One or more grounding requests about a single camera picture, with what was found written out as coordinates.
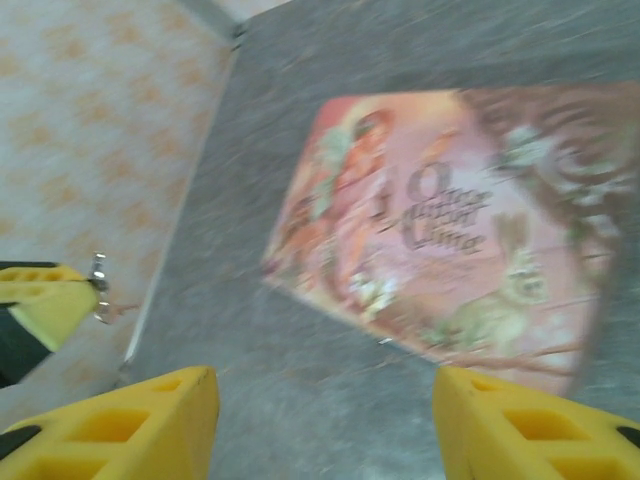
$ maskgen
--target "gray floor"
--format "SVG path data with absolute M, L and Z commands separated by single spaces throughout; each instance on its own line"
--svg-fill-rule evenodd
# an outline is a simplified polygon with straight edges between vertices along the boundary
M 137 379 L 218 368 L 210 478 L 443 478 L 434 367 L 260 283 L 318 107 L 350 93 L 639 78 L 639 27 L 635 0 L 294 0 L 251 22 L 133 364 Z M 577 398 L 640 419 L 640 217 L 630 230 Z

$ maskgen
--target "rabbit illustration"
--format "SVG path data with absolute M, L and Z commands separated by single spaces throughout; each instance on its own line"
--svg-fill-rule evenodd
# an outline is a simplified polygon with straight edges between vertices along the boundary
M 548 299 L 547 282 L 527 248 L 526 213 L 501 213 L 493 222 L 507 264 L 502 286 L 458 307 L 435 328 L 431 340 L 459 350 L 489 348 L 513 356 L 529 325 L 531 307 Z

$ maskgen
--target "yellow plastic part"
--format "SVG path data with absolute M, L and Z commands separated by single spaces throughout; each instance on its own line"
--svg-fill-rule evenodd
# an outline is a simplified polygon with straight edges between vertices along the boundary
M 2 480 L 204 480 L 218 420 L 215 371 L 190 367 L 29 418 L 42 431 Z
M 0 271 L 0 303 L 16 303 L 12 316 L 56 352 L 95 310 L 98 294 L 86 276 L 65 266 Z
M 471 370 L 441 367 L 433 416 L 447 480 L 637 480 L 626 418 Z

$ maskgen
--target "wallpaper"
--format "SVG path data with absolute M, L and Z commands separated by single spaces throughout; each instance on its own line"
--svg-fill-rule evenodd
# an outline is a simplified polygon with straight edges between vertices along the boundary
M 214 0 L 240 21 L 248 20 L 289 0 Z
M 88 272 L 92 252 L 102 250 L 112 300 L 142 304 L 230 58 L 226 44 L 171 1 L 3 2 L 2 259 Z M 112 327 L 87 322 L 25 388 L 55 377 L 49 399 L 70 385 L 80 398 L 95 393 L 101 372 L 120 361 L 136 318 L 130 313 Z M 27 395 L 35 403 L 24 404 L 17 388 L 2 391 L 0 411 L 7 402 L 22 404 L 16 415 L 46 406 L 35 405 L 42 395 Z

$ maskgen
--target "book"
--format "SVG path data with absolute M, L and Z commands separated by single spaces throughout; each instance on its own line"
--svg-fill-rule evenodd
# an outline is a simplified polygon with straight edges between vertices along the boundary
M 566 393 L 603 315 L 639 143 L 635 83 L 333 99 L 265 278 L 428 359 Z

